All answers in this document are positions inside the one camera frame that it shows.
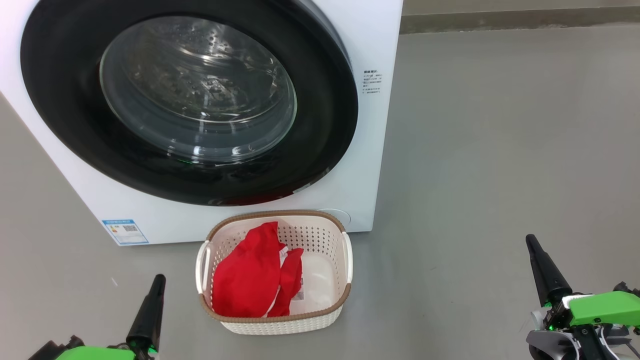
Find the blue and white sticker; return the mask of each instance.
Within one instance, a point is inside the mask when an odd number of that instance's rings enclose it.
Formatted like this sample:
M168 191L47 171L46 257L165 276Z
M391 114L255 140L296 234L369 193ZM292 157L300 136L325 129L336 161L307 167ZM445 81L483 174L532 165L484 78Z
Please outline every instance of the blue and white sticker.
M103 220L102 223L120 245L149 243L133 220Z

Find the red cloth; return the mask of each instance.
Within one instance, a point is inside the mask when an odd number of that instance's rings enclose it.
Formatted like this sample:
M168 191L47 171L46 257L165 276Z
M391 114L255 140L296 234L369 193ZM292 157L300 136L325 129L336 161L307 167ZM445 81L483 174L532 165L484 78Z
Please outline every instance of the red cloth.
M213 273L213 310L242 318L260 318L267 311L268 316L288 315L291 298L300 290L303 249L289 251L280 268L284 246L278 241L278 222L249 230Z

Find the white washing machine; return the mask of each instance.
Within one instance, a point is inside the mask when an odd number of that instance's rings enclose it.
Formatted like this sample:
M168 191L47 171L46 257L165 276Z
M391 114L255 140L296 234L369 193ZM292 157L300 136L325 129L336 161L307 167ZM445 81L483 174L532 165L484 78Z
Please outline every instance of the white washing machine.
M23 0L0 91L119 245L373 225L402 0Z

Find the perforated basket wall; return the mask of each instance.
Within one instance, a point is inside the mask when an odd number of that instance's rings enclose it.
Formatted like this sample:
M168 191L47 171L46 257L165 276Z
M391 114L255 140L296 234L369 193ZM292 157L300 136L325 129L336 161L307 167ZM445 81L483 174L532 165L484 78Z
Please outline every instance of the perforated basket wall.
M326 309L275 318L231 318L216 314L211 307L213 272L247 231L271 221L278 222L280 241L290 249L301 247L305 253L315 253L329 261L337 300ZM209 233L198 252L196 285L202 307L229 330L250 335L293 334L322 329L337 319L351 290L352 262L349 236L342 224L327 213L310 210L253 213L226 219Z

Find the basket bottom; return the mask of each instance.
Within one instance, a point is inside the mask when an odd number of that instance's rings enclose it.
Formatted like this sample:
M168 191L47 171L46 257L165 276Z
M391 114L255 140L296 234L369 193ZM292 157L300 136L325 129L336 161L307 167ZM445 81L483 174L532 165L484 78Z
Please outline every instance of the basket bottom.
M302 255L303 284L291 300L290 315L311 313L334 305L339 299L335 278L335 269L328 257L305 252Z

